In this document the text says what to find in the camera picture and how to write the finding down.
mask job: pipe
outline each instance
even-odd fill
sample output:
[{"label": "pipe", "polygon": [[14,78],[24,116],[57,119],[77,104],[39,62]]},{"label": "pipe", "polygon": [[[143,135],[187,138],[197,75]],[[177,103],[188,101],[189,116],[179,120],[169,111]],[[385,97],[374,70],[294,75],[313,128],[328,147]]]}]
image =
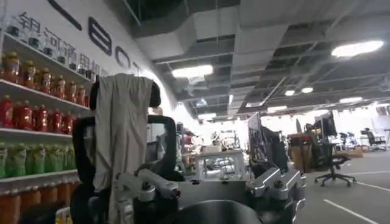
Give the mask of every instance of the pipe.
[{"label": "pipe", "polygon": [[139,21],[138,17],[136,16],[136,14],[134,13],[134,11],[132,10],[131,6],[129,5],[129,3],[126,1],[126,0],[122,0],[123,4],[126,6],[127,10],[131,13],[131,15],[133,16],[135,22],[141,26],[141,22]]}]

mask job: white shelf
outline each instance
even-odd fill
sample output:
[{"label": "white shelf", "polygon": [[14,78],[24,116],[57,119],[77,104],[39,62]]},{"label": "white shelf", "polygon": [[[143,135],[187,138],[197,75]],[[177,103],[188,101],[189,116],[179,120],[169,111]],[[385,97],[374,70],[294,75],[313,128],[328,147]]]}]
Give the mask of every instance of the white shelf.
[{"label": "white shelf", "polygon": [[88,107],[0,79],[0,96],[4,95],[9,95],[12,102],[28,100],[31,106],[45,104],[47,108],[52,110],[58,108],[62,113],[70,111],[77,115],[89,110]]},{"label": "white shelf", "polygon": [[29,191],[33,187],[45,187],[51,183],[59,184],[78,180],[77,170],[5,178],[0,179],[0,195]]},{"label": "white shelf", "polygon": [[73,80],[78,84],[82,84],[86,89],[89,89],[92,84],[91,80],[85,76],[78,74],[76,71],[55,61],[53,58],[50,58],[44,53],[30,47],[28,44],[17,40],[12,35],[5,33],[3,53],[8,53],[10,51],[17,51],[21,61],[32,60],[38,69],[48,68],[53,74],[63,75],[66,80]]},{"label": "white shelf", "polygon": [[0,142],[25,142],[25,143],[42,143],[42,144],[70,144],[72,143],[71,135],[56,134],[50,132],[27,131],[11,128],[0,128]]}]

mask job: gray floor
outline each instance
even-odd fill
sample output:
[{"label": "gray floor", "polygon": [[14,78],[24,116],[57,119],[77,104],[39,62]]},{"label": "gray floor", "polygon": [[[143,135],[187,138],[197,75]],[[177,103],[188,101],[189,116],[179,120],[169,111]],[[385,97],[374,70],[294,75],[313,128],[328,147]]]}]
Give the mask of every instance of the gray floor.
[{"label": "gray floor", "polygon": [[[315,185],[313,181],[316,176],[325,174],[325,172],[309,173],[307,175],[308,200],[305,207],[297,215],[296,223],[390,223],[390,152],[366,153],[364,156],[364,158],[346,162],[338,172],[354,173],[358,182],[383,189],[361,184],[347,187],[343,181],[334,183],[329,181],[326,187],[320,187],[320,185]],[[355,215],[324,200],[340,205],[354,212]]]}]

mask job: gray cloth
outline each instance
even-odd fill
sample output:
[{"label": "gray cloth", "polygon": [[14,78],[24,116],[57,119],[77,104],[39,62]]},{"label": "gray cloth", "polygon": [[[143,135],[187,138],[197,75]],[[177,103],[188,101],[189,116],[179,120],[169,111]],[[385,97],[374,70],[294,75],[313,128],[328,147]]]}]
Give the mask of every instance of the gray cloth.
[{"label": "gray cloth", "polygon": [[[99,79],[95,111],[97,192],[112,186],[119,173],[134,173],[145,160],[147,109],[152,80],[128,74]],[[110,223],[119,223],[112,187]]]}]

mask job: ceiling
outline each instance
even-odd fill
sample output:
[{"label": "ceiling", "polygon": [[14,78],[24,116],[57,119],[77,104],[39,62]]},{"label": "ceiling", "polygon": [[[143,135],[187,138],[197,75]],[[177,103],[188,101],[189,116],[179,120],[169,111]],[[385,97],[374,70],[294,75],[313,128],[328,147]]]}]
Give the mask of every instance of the ceiling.
[{"label": "ceiling", "polygon": [[[127,3],[132,36],[194,117],[216,113],[225,120],[281,105],[288,107],[281,113],[338,109],[351,106],[338,103],[345,97],[366,99],[359,104],[390,97],[389,44],[353,58],[331,56],[345,43],[388,43],[388,0]],[[197,83],[172,76],[173,69],[197,65],[212,65],[214,73]],[[302,94],[308,86],[314,91]]]}]

